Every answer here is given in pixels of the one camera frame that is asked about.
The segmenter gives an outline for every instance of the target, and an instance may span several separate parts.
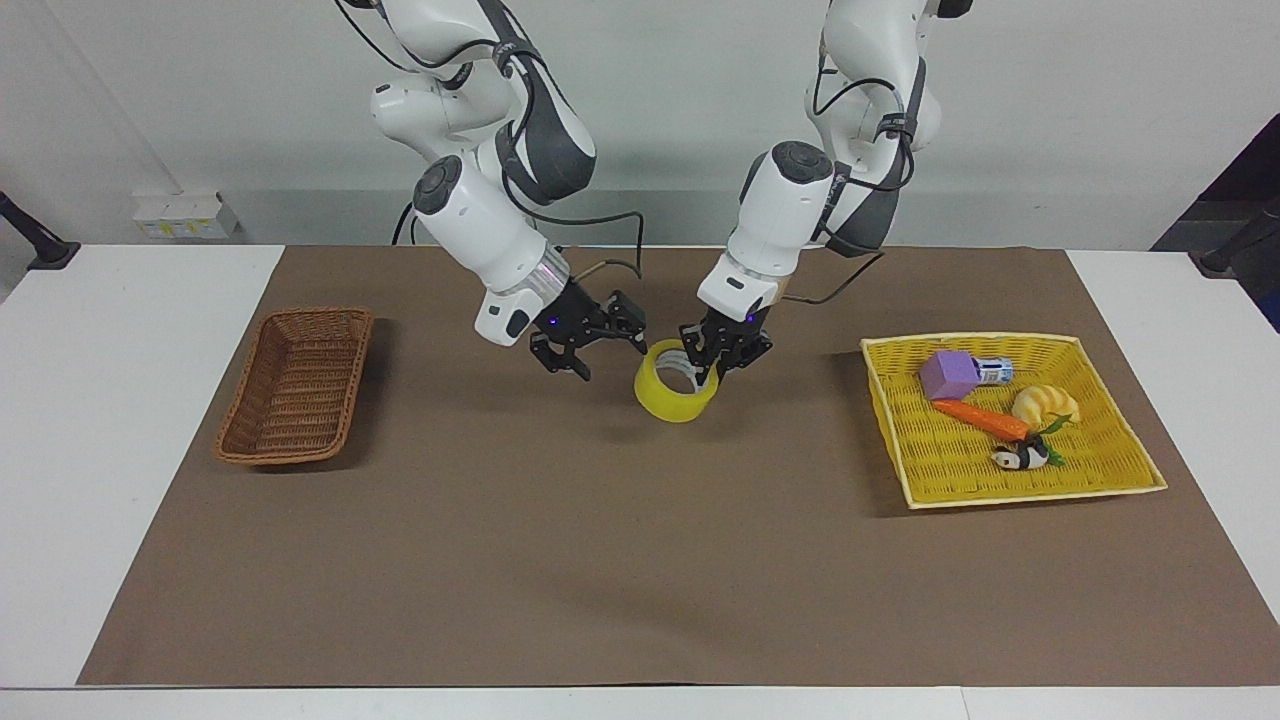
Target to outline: white table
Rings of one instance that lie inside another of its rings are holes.
[[[0,717],[1280,717],[1280,688],[72,689],[280,254],[86,246],[0,305]],[[1070,256],[1276,615],[1280,336],[1181,255]]]

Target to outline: yellow basket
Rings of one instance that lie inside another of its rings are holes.
[[[1036,500],[1134,495],[1165,489],[1165,479],[1120,415],[1079,338],[1028,333],[948,333],[864,340],[863,356],[876,419],[913,510]],[[940,350],[1009,357],[1014,382],[979,387],[965,402],[1009,413],[1018,392],[1056,386],[1080,404],[1079,423],[1046,439],[1061,468],[1002,470],[991,460],[997,441],[933,409],[916,373]]]

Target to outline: tape roll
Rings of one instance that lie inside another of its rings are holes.
[[[662,382],[658,370],[677,370],[689,378],[694,392],[678,392]],[[698,368],[689,361],[685,346],[678,340],[654,343],[636,370],[636,400],[650,415],[668,423],[687,423],[703,414],[707,404],[716,397],[719,378],[712,369],[707,380],[698,384]]]

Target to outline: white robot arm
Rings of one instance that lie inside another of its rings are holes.
[[[924,87],[928,22],[963,15],[970,4],[831,1],[818,81],[805,97],[823,149],[782,142],[748,173],[737,228],[698,288],[707,315],[681,328],[699,380],[713,368],[722,377],[745,368],[773,346],[764,319],[783,300],[806,245],[826,236],[824,245],[846,258],[879,254],[899,190],[915,172],[913,150],[938,127],[937,101]],[[827,68],[828,56],[835,68]],[[827,76],[844,85],[823,100]]]
[[[413,74],[379,86],[370,106],[384,135],[430,163],[413,209],[484,283],[476,332],[511,346],[536,325],[539,361],[584,379],[576,350],[596,340],[644,352],[644,313],[621,292],[604,307],[591,300],[517,206],[586,187],[595,145],[515,15],[500,0],[343,1],[376,10],[412,60],[402,69]]]

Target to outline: black stand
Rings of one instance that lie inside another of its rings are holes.
[[[9,224],[36,249],[36,259],[27,265],[28,270],[60,270],[79,250],[78,242],[67,242],[54,234],[40,220],[14,205],[4,192],[0,192],[0,215],[4,215],[4,219],[9,220]]]
[[[1202,275],[1211,279],[1233,279],[1231,260],[1242,251],[1280,232],[1280,196],[1272,197],[1262,214],[1249,220],[1226,245],[1211,252],[1192,252],[1192,263]]]

